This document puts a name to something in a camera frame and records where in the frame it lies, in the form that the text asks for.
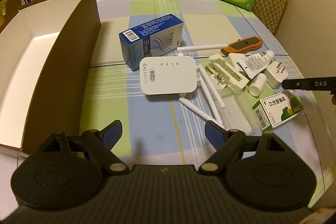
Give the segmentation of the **brown cardboard storage box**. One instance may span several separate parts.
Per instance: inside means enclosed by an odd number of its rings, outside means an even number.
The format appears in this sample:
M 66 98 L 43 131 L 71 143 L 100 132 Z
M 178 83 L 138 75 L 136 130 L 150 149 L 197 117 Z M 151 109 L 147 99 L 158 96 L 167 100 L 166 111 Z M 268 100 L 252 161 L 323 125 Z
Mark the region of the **brown cardboard storage box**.
M 96 0 L 36 0 L 1 27 L 1 153 L 35 151 L 79 133 L 101 22 Z

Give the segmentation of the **clear plastic packaging tray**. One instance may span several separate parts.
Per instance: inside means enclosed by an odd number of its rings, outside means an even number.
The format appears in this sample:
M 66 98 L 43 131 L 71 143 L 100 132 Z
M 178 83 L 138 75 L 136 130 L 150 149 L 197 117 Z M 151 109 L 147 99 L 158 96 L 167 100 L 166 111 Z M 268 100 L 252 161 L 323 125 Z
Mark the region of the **clear plastic packaging tray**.
M 257 115 L 239 87 L 226 87 L 219 91 L 219 95 L 226 107 L 221 109 L 217 102 L 215 104 L 226 130 L 237 129 L 253 135 L 260 128 Z

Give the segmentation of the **white wifi router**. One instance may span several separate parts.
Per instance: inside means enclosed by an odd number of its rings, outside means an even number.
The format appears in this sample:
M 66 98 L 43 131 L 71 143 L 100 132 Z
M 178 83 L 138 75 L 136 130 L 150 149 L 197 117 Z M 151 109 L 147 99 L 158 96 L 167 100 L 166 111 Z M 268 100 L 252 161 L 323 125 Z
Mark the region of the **white wifi router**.
M 177 56 L 145 57 L 139 65 L 140 88 L 147 96 L 162 94 L 178 94 L 179 102 L 201 116 L 206 121 L 213 121 L 223 127 L 221 116 L 215 104 L 221 109 L 225 104 L 219 95 L 215 85 L 211 82 L 206 70 L 201 64 L 197 64 L 186 52 L 204 50 L 220 50 L 227 47 L 226 44 L 214 44 L 210 46 L 185 46 L 177 48 Z M 205 94 L 213 115 L 205 113 L 186 98 L 186 94 L 194 92 L 198 84 Z

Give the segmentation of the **small white pill bottle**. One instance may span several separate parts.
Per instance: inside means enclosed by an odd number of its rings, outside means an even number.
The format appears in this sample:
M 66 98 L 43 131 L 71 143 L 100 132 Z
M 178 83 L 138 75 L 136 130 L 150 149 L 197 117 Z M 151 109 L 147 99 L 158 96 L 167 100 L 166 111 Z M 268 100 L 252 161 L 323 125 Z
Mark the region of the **small white pill bottle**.
M 264 73 L 258 74 L 251 82 L 248 92 L 253 97 L 258 97 L 261 95 L 264 86 L 266 85 L 267 77 Z

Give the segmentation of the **green white medicine box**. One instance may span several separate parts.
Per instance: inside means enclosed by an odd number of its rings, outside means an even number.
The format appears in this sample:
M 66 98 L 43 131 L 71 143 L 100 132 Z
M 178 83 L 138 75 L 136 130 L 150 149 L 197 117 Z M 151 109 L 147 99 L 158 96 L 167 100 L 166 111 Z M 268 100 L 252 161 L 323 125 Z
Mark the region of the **green white medicine box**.
M 260 99 L 252 108 L 259 119 L 262 132 L 272 131 L 304 110 L 301 100 L 293 90 Z

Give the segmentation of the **checked tablecloth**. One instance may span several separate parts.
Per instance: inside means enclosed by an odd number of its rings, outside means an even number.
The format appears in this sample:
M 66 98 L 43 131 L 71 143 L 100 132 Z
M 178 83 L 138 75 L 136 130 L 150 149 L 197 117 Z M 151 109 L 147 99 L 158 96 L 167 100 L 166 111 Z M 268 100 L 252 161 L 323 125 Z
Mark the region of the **checked tablecloth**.
M 250 79 L 221 49 L 250 36 L 252 56 L 268 56 L 290 79 L 301 72 L 256 16 L 218 0 L 97 0 L 101 28 L 88 71 L 80 131 L 115 120 L 122 137 L 113 153 L 127 165 L 193 165 L 214 169 L 205 125 L 248 136 L 271 130 L 314 172 L 309 207 L 335 206 L 335 150 L 312 92 L 249 92 Z

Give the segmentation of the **white square plug adapter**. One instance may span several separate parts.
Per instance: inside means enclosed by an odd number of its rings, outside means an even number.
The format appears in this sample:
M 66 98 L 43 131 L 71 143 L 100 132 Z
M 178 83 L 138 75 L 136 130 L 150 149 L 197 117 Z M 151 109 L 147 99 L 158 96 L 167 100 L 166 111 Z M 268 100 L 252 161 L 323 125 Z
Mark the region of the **white square plug adapter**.
M 272 89 L 279 88 L 289 75 L 284 65 L 278 61 L 272 61 L 263 73 L 266 75 L 266 82 Z

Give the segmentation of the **white ointment tube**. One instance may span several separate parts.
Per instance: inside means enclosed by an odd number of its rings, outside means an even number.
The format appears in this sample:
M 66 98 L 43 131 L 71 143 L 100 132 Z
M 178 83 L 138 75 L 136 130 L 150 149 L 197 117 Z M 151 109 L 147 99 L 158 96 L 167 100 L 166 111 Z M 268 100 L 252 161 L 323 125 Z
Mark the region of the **white ointment tube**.
M 237 61 L 238 66 L 246 73 L 250 80 L 254 79 L 259 73 L 264 71 L 266 67 L 273 61 L 274 52 L 267 50 L 246 56 Z

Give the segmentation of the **blue medicine box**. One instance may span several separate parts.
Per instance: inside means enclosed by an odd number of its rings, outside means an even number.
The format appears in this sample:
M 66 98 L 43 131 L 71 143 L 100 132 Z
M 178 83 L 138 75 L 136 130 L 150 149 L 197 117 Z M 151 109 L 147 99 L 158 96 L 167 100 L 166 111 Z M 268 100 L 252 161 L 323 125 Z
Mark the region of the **blue medicine box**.
M 122 57 L 131 70 L 144 57 L 158 57 L 181 45 L 184 22 L 173 14 L 142 23 L 119 33 Z

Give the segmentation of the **orange black utility knife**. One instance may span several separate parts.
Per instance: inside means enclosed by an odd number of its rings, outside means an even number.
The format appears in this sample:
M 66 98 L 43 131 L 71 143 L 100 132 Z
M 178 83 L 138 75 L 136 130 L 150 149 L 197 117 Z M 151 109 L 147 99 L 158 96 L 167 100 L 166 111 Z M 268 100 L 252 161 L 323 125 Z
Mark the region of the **orange black utility knife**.
M 222 48 L 220 51 L 225 56 L 228 56 L 230 53 L 247 53 L 250 51 L 257 50 L 263 45 L 263 40 L 257 36 L 251 36 L 244 39 L 239 39 L 226 48 Z

